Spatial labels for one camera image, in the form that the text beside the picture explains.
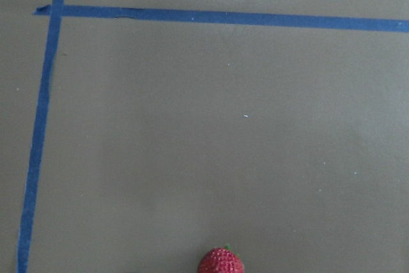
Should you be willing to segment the red strawberry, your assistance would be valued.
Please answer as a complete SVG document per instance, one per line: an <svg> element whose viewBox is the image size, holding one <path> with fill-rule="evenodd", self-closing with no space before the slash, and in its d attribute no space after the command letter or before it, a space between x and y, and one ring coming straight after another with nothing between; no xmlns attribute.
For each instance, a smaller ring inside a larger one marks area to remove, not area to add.
<svg viewBox="0 0 409 273"><path fill-rule="evenodd" d="M229 246L215 247L200 260L197 273L244 273L245 265Z"/></svg>

